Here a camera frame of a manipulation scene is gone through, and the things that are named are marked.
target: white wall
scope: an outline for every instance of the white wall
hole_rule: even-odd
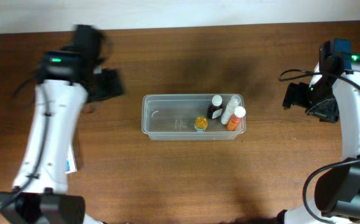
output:
[[[0,33],[360,20],[360,0],[0,0]]]

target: wooden table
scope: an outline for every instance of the wooden table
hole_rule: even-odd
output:
[[[302,204],[313,170],[339,161],[340,124],[320,123],[301,108],[284,111],[288,83],[277,77],[290,68],[312,70],[320,45],[333,37],[351,40],[360,52],[360,22],[106,33],[114,52],[105,66],[120,68],[127,92],[81,114],[76,138],[84,166],[68,181],[69,194],[82,195],[95,218],[274,217]],[[10,190],[20,167],[33,113],[19,106],[32,98],[32,86],[15,101],[10,95],[45,51],[69,40],[69,32],[0,35],[0,191]],[[239,93],[247,130],[233,141],[151,141],[141,131],[142,98],[161,93]]]

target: green light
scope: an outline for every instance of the green light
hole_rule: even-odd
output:
[[[61,62],[60,58],[51,58],[51,62]]]

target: orange bottle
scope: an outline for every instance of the orange bottle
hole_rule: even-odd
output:
[[[234,131],[236,126],[242,120],[242,118],[246,115],[246,110],[242,106],[235,107],[234,114],[227,124],[228,131]]]

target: clear storage box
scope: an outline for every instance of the clear storage box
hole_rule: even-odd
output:
[[[198,133],[194,124],[197,117],[206,117],[211,99],[223,98],[224,110],[234,94],[177,94],[146,95],[142,104],[142,132],[152,140],[232,140],[246,130],[243,117],[234,131],[221,124],[221,117],[208,120],[204,133]],[[244,107],[243,97],[240,106]]]

